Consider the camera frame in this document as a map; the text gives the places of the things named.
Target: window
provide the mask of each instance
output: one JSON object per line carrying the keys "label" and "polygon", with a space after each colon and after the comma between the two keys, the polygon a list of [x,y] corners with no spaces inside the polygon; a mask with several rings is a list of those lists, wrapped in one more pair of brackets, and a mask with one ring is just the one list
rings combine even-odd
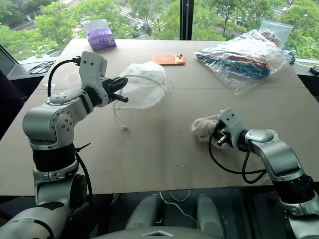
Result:
{"label": "window", "polygon": [[117,39],[179,38],[179,0],[1,0],[0,44],[17,61],[58,56],[95,19]]}
{"label": "window", "polygon": [[319,60],[318,0],[194,0],[192,40],[229,40],[263,21],[293,25],[284,50]]}

